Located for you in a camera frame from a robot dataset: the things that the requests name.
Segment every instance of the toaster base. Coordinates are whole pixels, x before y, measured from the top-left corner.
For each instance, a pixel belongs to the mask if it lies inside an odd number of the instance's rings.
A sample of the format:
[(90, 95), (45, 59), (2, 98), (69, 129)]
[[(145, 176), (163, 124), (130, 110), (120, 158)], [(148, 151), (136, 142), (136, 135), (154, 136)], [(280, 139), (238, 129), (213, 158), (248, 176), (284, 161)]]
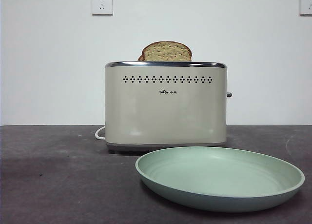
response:
[(128, 152), (151, 152), (159, 149), (170, 148), (170, 147), (188, 147), (188, 146), (222, 146), (226, 142), (221, 143), (174, 143), (174, 144), (119, 144), (109, 143), (106, 145), (109, 150), (113, 151), (128, 151)]

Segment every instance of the brand logo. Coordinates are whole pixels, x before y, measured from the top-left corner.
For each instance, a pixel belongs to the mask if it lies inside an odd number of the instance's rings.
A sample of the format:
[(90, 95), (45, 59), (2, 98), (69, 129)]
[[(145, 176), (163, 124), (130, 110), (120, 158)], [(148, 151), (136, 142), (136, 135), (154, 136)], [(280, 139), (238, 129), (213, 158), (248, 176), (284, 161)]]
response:
[(160, 94), (177, 94), (176, 91), (166, 91), (166, 90), (161, 90), (159, 91)]

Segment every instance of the plate rim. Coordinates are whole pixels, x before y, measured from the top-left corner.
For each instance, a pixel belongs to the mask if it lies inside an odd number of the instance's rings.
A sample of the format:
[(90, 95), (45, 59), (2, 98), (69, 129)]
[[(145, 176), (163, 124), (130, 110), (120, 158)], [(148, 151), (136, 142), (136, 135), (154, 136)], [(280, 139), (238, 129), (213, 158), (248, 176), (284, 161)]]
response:
[[(253, 154), (259, 154), (261, 156), (265, 156), (265, 157), (270, 157), (274, 160), (279, 160), (279, 161), (282, 161), (288, 165), (290, 165), (291, 167), (293, 167), (297, 172), (299, 172), (299, 174), (301, 175), (301, 179), (300, 179), (300, 182), (297, 183), (295, 186), (292, 186), (288, 189), (284, 189), (284, 190), (281, 190), (280, 192), (274, 192), (274, 193), (268, 193), (268, 194), (265, 194), (265, 195), (261, 195), (261, 196), (227, 196), (227, 195), (219, 195), (219, 194), (213, 194), (213, 193), (200, 193), (200, 192), (191, 192), (191, 191), (187, 191), (187, 190), (183, 190), (183, 189), (179, 189), (179, 188), (174, 188), (174, 187), (171, 187), (171, 186), (168, 186), (168, 185), (165, 185), (165, 184), (162, 184), (158, 181), (156, 181), (155, 179), (152, 179), (151, 177), (145, 175), (145, 173), (143, 173), (139, 166), (138, 166), (138, 163), (140, 160), (142, 160), (142, 158), (152, 154), (152, 153), (157, 153), (158, 151), (163, 151), (163, 150), (177, 150), (177, 149), (183, 149), (183, 148), (216, 148), (216, 149), (220, 149), (220, 150), (235, 150), (235, 151), (243, 151), (243, 152), (248, 152), (248, 153), (253, 153)], [(137, 160), (136, 160), (136, 163), (135, 163), (135, 167), (136, 167), (136, 170), (138, 171), (138, 173), (143, 176), (144, 178), (158, 184), (158, 185), (161, 185), (161, 186), (165, 186), (167, 188), (171, 188), (171, 189), (174, 189), (174, 190), (178, 190), (178, 191), (182, 191), (182, 192), (187, 192), (187, 193), (192, 193), (192, 194), (197, 194), (197, 195), (202, 195), (202, 196), (213, 196), (213, 197), (220, 197), (220, 198), (261, 198), (261, 197), (271, 197), (271, 196), (277, 196), (277, 195), (282, 195), (282, 194), (286, 194), (286, 193), (289, 193), (289, 192), (292, 192), (292, 191), (295, 191), (297, 190), (298, 188), (300, 188), (302, 186), (302, 184), (304, 183), (305, 181), (305, 176), (304, 176), (304, 173), (298, 168), (296, 167), (295, 165), (285, 161), (285, 160), (282, 160), (282, 159), (279, 159), (279, 158), (276, 158), (276, 157), (273, 157), (273, 156), (269, 156), (269, 155), (266, 155), (266, 154), (263, 154), (263, 153), (258, 153), (258, 152), (253, 152), (253, 151), (248, 151), (248, 150), (242, 150), (242, 149), (236, 149), (236, 148), (227, 148), (227, 147), (204, 147), (204, 146), (188, 146), (188, 147), (171, 147), (171, 148), (164, 148), (164, 149), (160, 149), (160, 150), (156, 150), (156, 151), (152, 151), (152, 152), (149, 152), (149, 153), (146, 153), (142, 156), (140, 156)]]

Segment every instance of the toaster top trim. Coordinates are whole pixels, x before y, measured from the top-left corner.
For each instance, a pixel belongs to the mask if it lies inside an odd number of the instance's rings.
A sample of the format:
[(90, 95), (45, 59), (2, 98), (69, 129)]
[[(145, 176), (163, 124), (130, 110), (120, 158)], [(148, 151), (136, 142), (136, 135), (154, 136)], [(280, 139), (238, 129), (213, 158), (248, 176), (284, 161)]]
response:
[(106, 67), (118, 66), (175, 66), (175, 67), (215, 67), (226, 68), (225, 64), (216, 62), (193, 61), (117, 61), (106, 64)]

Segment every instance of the green plate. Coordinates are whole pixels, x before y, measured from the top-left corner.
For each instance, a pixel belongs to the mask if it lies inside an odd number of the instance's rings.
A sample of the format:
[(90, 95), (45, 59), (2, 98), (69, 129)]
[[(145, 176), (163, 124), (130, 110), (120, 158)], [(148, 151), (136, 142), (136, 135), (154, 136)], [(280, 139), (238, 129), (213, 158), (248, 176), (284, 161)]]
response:
[(175, 147), (136, 161), (143, 182), (173, 202), (209, 211), (250, 212), (279, 205), (304, 182), (275, 157), (220, 147)]

